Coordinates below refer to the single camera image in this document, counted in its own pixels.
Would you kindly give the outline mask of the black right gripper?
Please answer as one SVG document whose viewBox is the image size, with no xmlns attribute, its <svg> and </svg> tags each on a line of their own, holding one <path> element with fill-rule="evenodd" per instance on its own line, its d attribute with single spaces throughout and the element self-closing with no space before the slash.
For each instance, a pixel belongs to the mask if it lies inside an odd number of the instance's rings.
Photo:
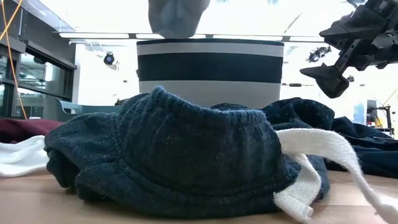
<svg viewBox="0 0 398 224">
<path fill-rule="evenodd" d="M 356 8 L 348 19 L 340 19 L 319 33 L 325 39 L 342 39 L 327 43 L 338 49 L 334 65 L 303 68 L 300 73 L 316 80 L 329 98 L 338 98 L 349 87 L 343 76 L 348 67 L 365 70 L 374 65 L 383 69 L 397 63 L 397 1 L 368 0 Z"/>
</svg>

